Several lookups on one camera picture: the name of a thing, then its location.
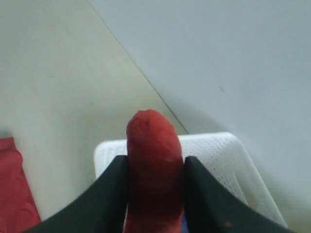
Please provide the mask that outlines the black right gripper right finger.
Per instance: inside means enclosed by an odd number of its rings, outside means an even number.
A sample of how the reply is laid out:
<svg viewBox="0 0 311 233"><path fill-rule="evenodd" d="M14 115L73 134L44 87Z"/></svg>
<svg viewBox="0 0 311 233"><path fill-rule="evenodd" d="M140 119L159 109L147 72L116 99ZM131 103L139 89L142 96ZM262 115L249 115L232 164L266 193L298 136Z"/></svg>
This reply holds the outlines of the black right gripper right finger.
<svg viewBox="0 0 311 233"><path fill-rule="evenodd" d="M184 162L184 211L190 233L288 233L246 206L195 156Z"/></svg>

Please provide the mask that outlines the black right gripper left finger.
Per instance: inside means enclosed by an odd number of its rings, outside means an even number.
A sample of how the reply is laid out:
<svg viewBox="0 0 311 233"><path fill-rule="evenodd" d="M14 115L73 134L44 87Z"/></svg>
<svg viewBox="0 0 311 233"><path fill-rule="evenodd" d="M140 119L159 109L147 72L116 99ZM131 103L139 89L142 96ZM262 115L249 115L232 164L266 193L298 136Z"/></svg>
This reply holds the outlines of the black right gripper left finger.
<svg viewBox="0 0 311 233"><path fill-rule="evenodd" d="M116 156L97 180L29 233L121 233L128 200L128 163Z"/></svg>

